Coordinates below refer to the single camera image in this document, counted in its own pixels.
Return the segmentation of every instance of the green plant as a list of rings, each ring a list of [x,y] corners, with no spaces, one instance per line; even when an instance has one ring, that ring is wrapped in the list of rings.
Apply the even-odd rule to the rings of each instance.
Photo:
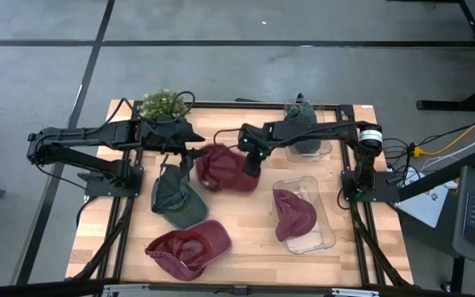
[[[155,119],[159,116],[170,116],[172,101],[176,96],[177,93],[174,91],[159,88],[156,93],[144,95],[144,101],[139,106],[138,112],[147,119]],[[172,114],[177,116],[185,112],[185,110],[185,102],[182,96],[178,97],[173,104]]]

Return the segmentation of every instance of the wooden tabletop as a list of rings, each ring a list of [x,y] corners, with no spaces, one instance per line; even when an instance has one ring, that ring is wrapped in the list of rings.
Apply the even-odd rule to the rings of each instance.
[[[118,100],[110,103],[109,114]],[[354,106],[355,119],[376,122],[372,106]],[[323,112],[325,121],[335,121],[333,111]],[[130,110],[123,106],[114,120],[128,120]],[[282,110],[194,108],[186,117],[197,134],[212,142],[217,130],[239,128],[243,122],[261,127],[264,122],[282,120]],[[234,145],[238,134],[221,133],[218,142]],[[195,144],[200,148],[204,144]],[[351,155],[351,164],[355,161]],[[97,156],[114,160],[122,152],[105,147],[98,149]],[[168,275],[157,263],[144,254],[144,249],[157,237],[174,228],[159,214],[150,210],[150,196],[159,165],[164,156],[155,152],[144,152],[142,165],[145,168],[143,187],[134,203],[128,241],[125,249],[122,281],[136,282],[181,282]],[[180,159],[170,156],[168,163],[178,164]],[[195,170],[190,173],[191,184],[198,189],[207,206],[209,219],[218,220],[228,231],[233,241],[232,249],[210,264],[202,276],[192,281],[201,284],[242,285],[360,285],[360,273],[355,250],[355,238],[350,212],[341,210],[336,204],[336,195],[341,187],[340,171],[342,157],[340,144],[332,141],[332,151],[314,163],[290,162],[282,148],[275,149],[262,165],[261,179],[257,189],[249,196],[221,191],[211,193],[198,182]],[[375,169],[386,170],[383,154],[377,158]],[[272,187],[280,180],[314,176],[318,180],[319,193],[327,219],[336,235],[336,244],[326,250],[303,255],[294,255],[286,250],[275,237],[278,222],[273,213]],[[69,259],[67,276],[74,276],[101,246],[111,210],[111,197],[100,197],[83,212],[74,239]],[[387,205],[372,203],[374,222],[379,246],[401,276],[412,283],[412,273],[407,258],[401,225],[397,214]],[[360,214],[364,211],[360,204]],[[376,282],[371,251],[365,246],[370,281]],[[115,263],[116,244],[111,249],[106,276],[111,276]]]

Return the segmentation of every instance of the white cable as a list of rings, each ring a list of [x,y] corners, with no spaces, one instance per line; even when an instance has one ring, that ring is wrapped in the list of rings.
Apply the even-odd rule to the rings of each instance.
[[[439,159],[441,159],[442,157],[444,157],[444,156],[439,156],[439,157],[435,157],[435,158],[429,158],[429,159],[426,160],[426,162],[422,165],[422,169],[421,169],[421,170],[424,170],[426,167],[432,166],[432,163],[433,163],[432,161],[439,160]],[[450,156],[449,158],[452,158],[452,159],[454,159],[454,160],[456,160],[456,161],[459,160],[458,158],[452,157],[452,156]]]
[[[428,167],[430,167],[430,166],[432,166],[432,165],[434,165],[434,164],[436,164],[436,163],[439,163],[439,162],[445,160],[446,158],[452,158],[452,156],[454,156],[454,155],[456,155],[456,154],[458,154],[458,153],[461,153],[461,152],[463,152],[463,151],[465,151],[465,150],[467,150],[467,149],[470,149],[470,148],[473,147],[474,145],[475,145],[475,142],[472,143],[472,144],[470,144],[470,145],[468,145],[468,146],[466,146],[465,148],[461,148],[461,149],[460,149],[459,151],[457,151],[457,152],[453,152],[453,153],[448,154],[448,155],[446,155],[446,156],[441,156],[438,160],[436,160],[436,161],[430,163],[429,165],[426,165],[426,163],[425,163],[425,166],[423,166],[421,170],[425,170],[426,168],[428,168]]]

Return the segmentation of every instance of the maroon cap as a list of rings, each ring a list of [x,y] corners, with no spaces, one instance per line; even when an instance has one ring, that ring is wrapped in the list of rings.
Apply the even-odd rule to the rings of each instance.
[[[314,206],[287,190],[273,190],[274,203],[280,222],[276,226],[276,238],[283,242],[289,237],[298,237],[311,231],[317,222]]]
[[[195,171],[203,186],[211,191],[256,189],[260,179],[243,172],[245,156],[231,151],[223,144],[208,144],[200,151],[206,154],[195,160]]]
[[[208,219],[156,238],[145,252],[171,276],[192,281],[203,273],[206,265],[231,247],[232,241],[223,225]]]

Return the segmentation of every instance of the concrete floor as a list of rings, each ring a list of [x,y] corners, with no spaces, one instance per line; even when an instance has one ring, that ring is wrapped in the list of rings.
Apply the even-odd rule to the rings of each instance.
[[[475,2],[469,4],[475,16]],[[0,38],[94,40],[105,7],[106,0],[0,0]],[[115,4],[105,39],[469,40],[470,35],[459,6],[452,4],[130,0]],[[26,136],[66,125],[90,53],[90,48],[0,47],[0,186],[7,190],[0,199],[0,285],[11,281],[46,180],[26,161]],[[475,49],[102,48],[78,124],[99,125],[111,98],[141,98],[159,87],[188,89],[209,101],[283,101],[303,92],[327,103],[372,104],[387,137],[418,141],[475,120],[475,114],[415,109],[416,100],[459,100],[474,92]],[[77,180],[76,172],[66,168],[63,176]],[[32,282],[63,279],[81,204],[82,191],[61,183]],[[404,235],[415,282],[437,290],[450,277],[452,258]],[[475,293],[472,262],[463,292]]]

